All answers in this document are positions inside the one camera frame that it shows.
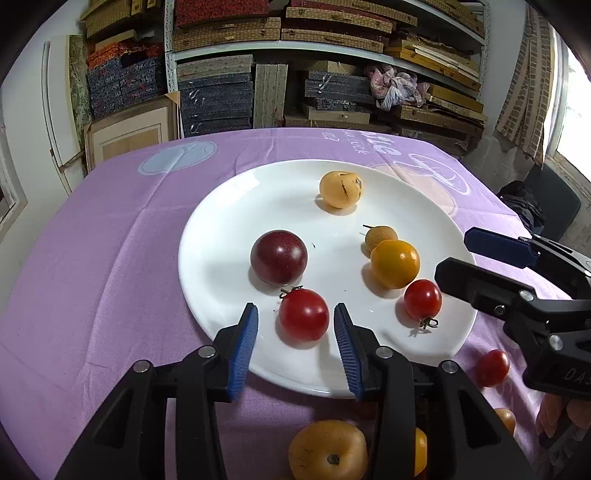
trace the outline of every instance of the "orange tomato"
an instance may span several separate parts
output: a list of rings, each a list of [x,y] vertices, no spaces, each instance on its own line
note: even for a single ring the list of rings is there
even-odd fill
[[[420,268],[418,252],[403,240],[383,240],[371,252],[371,271],[386,288],[406,287]]]
[[[414,476],[427,466],[427,435],[420,428],[414,429]]]
[[[295,480],[361,480],[368,464],[365,436],[340,420],[316,421],[300,430],[288,456]]]

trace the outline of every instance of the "yellow cherry tomato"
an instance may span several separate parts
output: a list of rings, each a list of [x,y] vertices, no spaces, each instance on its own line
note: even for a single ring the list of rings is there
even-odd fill
[[[371,271],[386,288],[404,288],[421,268],[415,248],[403,240],[383,240],[371,252]]]
[[[427,435],[420,428],[414,428],[414,476],[427,466]]]

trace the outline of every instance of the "table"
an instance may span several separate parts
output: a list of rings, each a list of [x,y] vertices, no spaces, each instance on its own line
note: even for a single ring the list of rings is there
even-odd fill
[[[100,165],[46,227],[22,268],[0,322],[0,420],[41,480],[62,461],[106,395],[138,359],[181,360],[208,342],[185,304],[178,243],[195,206],[217,185],[261,164],[295,158],[344,160],[398,176],[435,200],[463,231],[527,235],[458,161],[421,141],[369,132],[281,128],[226,132],[134,151]],[[564,294],[531,271],[477,256],[477,263]],[[483,351],[502,348],[508,379],[485,389],[518,420],[517,441],[536,455],[540,395],[527,389],[524,359],[502,322],[479,313],[455,360],[471,373]],[[293,436],[318,419],[359,420],[353,402],[309,397],[249,375],[242,397],[219,404],[230,480],[288,473]],[[167,417],[174,418],[171,403]],[[173,426],[168,423],[167,432]],[[167,438],[167,478],[174,442]]]

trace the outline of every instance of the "white plate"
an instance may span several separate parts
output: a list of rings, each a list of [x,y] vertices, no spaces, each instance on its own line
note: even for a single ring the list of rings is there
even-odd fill
[[[358,173],[365,190],[356,207],[331,210],[319,198],[322,176]],[[384,290],[369,270],[362,225],[389,225],[417,249],[418,278],[433,279],[447,257],[474,263],[455,223],[430,199],[385,173],[329,160],[292,160],[254,168],[228,180],[195,208],[178,252],[178,273],[189,308],[205,333],[234,325],[247,302],[259,310],[259,333],[250,370],[291,390],[330,397],[352,396],[340,361],[332,311],[345,302],[354,323],[371,328],[382,345],[408,359],[437,365],[461,347],[474,323],[471,306],[444,296],[437,329],[418,330],[401,304],[401,290]],[[297,284],[319,293],[331,311],[325,336],[295,348],[277,329],[279,288],[250,270],[252,244],[265,232],[285,229],[308,249]]]

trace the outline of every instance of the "tomato stem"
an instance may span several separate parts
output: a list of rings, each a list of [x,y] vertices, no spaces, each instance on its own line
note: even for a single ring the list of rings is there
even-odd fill
[[[290,291],[287,291],[286,289],[282,288],[279,298],[284,299],[288,293],[291,293],[294,290],[299,290],[300,288],[303,288],[303,287],[304,287],[303,285],[298,285],[297,287],[292,287]]]
[[[434,319],[433,317],[427,317],[423,319],[419,325],[420,328],[423,330],[427,330],[427,327],[437,328],[439,326],[439,320]]]

